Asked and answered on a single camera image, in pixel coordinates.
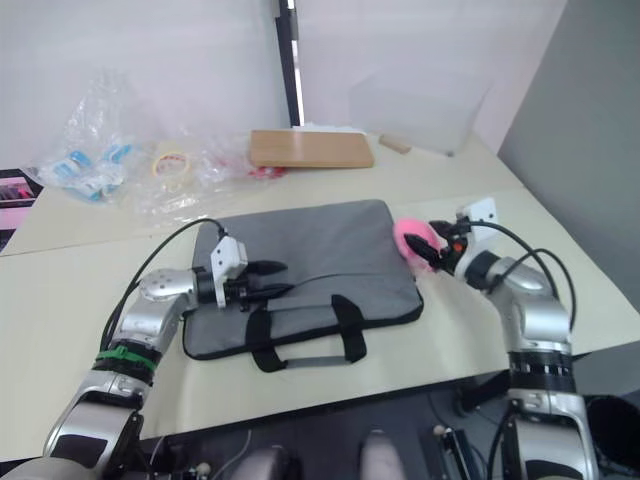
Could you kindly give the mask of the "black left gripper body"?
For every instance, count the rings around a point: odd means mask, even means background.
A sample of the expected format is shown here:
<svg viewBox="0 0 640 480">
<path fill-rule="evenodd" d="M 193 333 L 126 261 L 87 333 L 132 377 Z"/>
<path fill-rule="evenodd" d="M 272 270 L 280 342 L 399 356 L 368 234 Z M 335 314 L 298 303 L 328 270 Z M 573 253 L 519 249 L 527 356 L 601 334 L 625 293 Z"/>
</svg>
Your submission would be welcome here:
<svg viewBox="0 0 640 480">
<path fill-rule="evenodd" d="M 257 276 L 266 275 L 267 271 L 267 263 L 249 263 L 235 279 L 227 280 L 224 284 L 227 304 L 237 305 L 241 312 L 248 311 L 251 297 L 257 292 L 253 280 Z"/>
</svg>

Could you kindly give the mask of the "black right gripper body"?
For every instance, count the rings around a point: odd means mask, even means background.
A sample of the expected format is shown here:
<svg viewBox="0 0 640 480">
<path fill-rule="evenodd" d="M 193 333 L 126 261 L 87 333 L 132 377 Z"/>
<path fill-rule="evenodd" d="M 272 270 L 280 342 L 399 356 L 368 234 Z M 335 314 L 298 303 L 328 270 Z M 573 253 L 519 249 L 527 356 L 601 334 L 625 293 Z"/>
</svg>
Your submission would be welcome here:
<svg viewBox="0 0 640 480">
<path fill-rule="evenodd" d="M 438 236 L 446 243 L 439 250 L 439 269 L 450 275 L 455 274 L 456 267 L 468 248 L 468 229 L 438 229 Z"/>
</svg>

